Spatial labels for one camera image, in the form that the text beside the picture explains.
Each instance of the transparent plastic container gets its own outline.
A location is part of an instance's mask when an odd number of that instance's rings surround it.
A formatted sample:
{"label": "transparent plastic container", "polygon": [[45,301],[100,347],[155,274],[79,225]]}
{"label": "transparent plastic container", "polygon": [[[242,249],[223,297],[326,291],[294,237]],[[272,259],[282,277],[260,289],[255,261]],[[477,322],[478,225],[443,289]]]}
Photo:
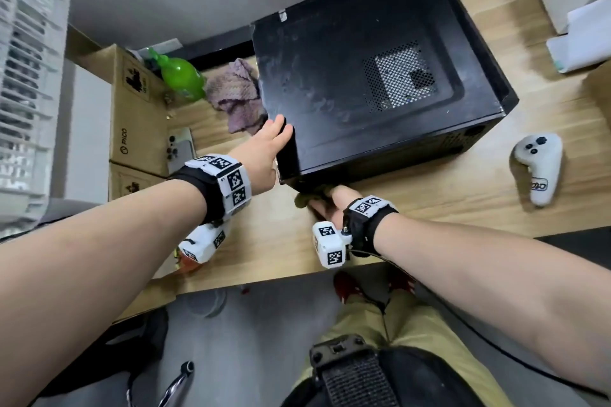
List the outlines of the transparent plastic container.
{"label": "transparent plastic container", "polygon": [[70,0],[0,0],[0,238],[45,214]]}

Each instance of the wooden table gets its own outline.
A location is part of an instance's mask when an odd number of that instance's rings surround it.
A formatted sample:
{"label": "wooden table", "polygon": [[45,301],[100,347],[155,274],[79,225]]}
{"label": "wooden table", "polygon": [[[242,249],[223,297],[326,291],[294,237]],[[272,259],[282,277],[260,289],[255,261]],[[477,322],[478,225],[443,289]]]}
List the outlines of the wooden table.
{"label": "wooden table", "polygon": [[[465,154],[354,187],[392,200],[411,217],[529,237],[611,225],[611,132],[582,86],[585,74],[555,71],[545,46],[555,32],[541,1],[462,2],[520,103]],[[191,127],[199,154],[226,153],[236,145],[233,139],[244,138],[229,135],[225,117],[206,102],[177,110],[172,125]],[[565,144],[557,196],[545,209],[531,206],[530,175],[510,158],[515,143],[536,132],[556,132]],[[176,280],[177,293],[322,270],[310,238],[314,217],[294,207],[294,195],[291,188],[277,185],[253,198],[233,220],[231,236],[212,260]]]}

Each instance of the yellow pants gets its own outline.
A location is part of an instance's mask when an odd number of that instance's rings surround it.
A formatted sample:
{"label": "yellow pants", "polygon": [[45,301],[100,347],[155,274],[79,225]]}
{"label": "yellow pants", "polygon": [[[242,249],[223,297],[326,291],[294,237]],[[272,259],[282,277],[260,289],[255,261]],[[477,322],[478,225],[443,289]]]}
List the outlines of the yellow pants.
{"label": "yellow pants", "polygon": [[[436,309],[405,290],[394,290],[382,313],[363,296],[350,295],[337,322],[321,342],[345,334],[358,334],[371,346],[411,346],[438,355],[450,365],[479,396],[486,407],[513,407],[492,374],[450,329]],[[297,382],[309,378],[307,368]]]}

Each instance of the forearm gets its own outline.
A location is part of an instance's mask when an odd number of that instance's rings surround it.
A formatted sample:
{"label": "forearm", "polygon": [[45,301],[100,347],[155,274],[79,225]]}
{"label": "forearm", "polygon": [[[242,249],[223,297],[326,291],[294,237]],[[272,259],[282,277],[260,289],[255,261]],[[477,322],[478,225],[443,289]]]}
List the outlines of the forearm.
{"label": "forearm", "polygon": [[445,299],[537,352],[554,369],[605,388],[611,376],[611,272],[506,232],[389,215],[376,249]]}
{"label": "forearm", "polygon": [[0,245],[8,405],[29,401],[101,334],[205,213],[197,188],[171,180]]}

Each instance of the white paper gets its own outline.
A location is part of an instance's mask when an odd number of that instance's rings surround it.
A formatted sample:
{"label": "white paper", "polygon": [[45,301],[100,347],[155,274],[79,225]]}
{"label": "white paper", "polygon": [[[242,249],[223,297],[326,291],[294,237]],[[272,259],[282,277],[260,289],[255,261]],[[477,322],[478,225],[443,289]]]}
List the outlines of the white paper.
{"label": "white paper", "polygon": [[568,34],[548,39],[547,49],[561,73],[611,58],[611,0],[597,0],[568,14]]}

